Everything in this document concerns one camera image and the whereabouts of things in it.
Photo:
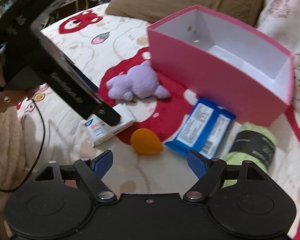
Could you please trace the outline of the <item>white wet tissue pack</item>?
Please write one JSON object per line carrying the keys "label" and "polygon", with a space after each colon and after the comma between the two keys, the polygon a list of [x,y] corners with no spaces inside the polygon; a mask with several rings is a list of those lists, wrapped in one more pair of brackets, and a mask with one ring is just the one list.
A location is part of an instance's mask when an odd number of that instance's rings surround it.
{"label": "white wet tissue pack", "polygon": [[94,146],[104,143],[134,124],[135,117],[125,103],[119,103],[113,109],[121,115],[121,120],[116,126],[109,126],[95,115],[91,115],[84,123]]}

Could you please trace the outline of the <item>green yarn ball black label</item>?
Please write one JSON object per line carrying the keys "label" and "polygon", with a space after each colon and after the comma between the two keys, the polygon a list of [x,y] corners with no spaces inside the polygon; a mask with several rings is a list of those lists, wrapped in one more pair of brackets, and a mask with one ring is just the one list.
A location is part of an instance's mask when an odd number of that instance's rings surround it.
{"label": "green yarn ball black label", "polygon": [[276,138],[269,129],[246,122],[223,160],[228,165],[241,165],[243,161],[254,162],[268,173],[276,153]]}

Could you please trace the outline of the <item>orange makeup sponge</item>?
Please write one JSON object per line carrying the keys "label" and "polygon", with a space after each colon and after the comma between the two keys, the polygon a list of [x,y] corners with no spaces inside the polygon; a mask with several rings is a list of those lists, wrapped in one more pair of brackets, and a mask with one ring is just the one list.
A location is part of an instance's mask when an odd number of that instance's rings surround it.
{"label": "orange makeup sponge", "polygon": [[159,137],[150,129],[141,128],[133,132],[130,145],[140,154],[154,155],[164,150]]}

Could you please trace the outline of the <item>blue wet wipes pack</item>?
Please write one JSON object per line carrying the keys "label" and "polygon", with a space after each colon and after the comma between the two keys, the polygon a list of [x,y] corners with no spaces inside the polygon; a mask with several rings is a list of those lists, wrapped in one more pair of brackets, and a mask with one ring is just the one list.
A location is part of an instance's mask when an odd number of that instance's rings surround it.
{"label": "blue wet wipes pack", "polygon": [[183,156],[195,150],[212,159],[234,118],[226,108],[200,97],[176,137],[165,145]]}

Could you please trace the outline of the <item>beige fluffy sleeve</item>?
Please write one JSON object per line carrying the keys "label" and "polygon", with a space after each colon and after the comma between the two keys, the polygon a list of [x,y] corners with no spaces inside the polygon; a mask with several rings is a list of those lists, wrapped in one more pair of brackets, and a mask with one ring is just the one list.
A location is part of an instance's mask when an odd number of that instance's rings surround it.
{"label": "beige fluffy sleeve", "polygon": [[[0,189],[12,189],[25,174],[24,134],[15,107],[0,113]],[[2,215],[9,193],[0,192],[0,239],[7,239]]]}

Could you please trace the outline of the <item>purple plush toy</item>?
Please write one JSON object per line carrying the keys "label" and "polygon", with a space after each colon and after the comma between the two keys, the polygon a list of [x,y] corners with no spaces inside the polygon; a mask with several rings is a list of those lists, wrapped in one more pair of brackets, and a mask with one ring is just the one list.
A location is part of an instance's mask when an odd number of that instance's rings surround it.
{"label": "purple plush toy", "polygon": [[169,98],[169,91],[161,85],[149,60],[136,65],[126,74],[118,75],[106,82],[108,96],[114,100],[132,101],[136,96],[140,99],[155,96],[159,99]]}

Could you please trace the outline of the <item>pink cardboard box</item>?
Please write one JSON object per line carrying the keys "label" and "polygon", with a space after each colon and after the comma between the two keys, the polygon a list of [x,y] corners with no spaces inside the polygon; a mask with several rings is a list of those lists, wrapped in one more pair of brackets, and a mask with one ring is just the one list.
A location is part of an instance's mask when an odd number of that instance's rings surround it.
{"label": "pink cardboard box", "polygon": [[254,27],[195,5],[147,33],[155,70],[225,107],[239,123],[270,126],[289,108],[292,54]]}

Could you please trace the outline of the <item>pink checkered cartoon pillow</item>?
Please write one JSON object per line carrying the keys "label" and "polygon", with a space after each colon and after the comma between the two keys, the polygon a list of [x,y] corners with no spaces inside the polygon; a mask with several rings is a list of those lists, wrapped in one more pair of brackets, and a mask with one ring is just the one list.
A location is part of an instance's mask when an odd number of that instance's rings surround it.
{"label": "pink checkered cartoon pillow", "polygon": [[257,28],[293,55],[293,105],[300,107],[300,0],[265,0]]}

